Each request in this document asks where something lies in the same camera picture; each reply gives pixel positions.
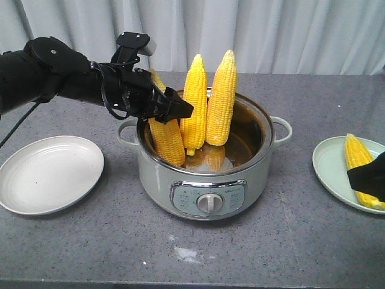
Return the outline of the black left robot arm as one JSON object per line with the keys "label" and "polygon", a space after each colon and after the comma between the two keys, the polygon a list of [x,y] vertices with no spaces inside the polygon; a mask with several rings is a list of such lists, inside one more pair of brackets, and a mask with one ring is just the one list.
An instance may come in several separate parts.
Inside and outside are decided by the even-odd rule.
{"label": "black left robot arm", "polygon": [[55,37],[38,37],[19,51],[1,55],[1,114],[55,96],[104,106],[116,119],[129,116],[168,122],[170,100],[150,72],[134,68],[152,55],[147,34],[124,32],[108,63],[90,61]]}

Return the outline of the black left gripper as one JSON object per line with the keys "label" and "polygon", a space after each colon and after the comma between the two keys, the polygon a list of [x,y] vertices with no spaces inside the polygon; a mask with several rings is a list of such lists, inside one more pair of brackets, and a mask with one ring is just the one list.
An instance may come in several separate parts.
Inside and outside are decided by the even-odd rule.
{"label": "black left gripper", "polygon": [[190,118],[194,107],[171,87],[163,93],[151,73],[134,68],[133,63],[99,63],[97,74],[102,103],[118,120],[134,116],[156,117],[160,122]]}

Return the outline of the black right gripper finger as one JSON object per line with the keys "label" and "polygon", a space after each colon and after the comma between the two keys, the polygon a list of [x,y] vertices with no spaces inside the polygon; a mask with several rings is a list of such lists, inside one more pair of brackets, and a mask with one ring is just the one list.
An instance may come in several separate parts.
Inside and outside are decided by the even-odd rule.
{"label": "black right gripper finger", "polygon": [[384,152],[369,164],[347,171],[350,187],[384,202]]}

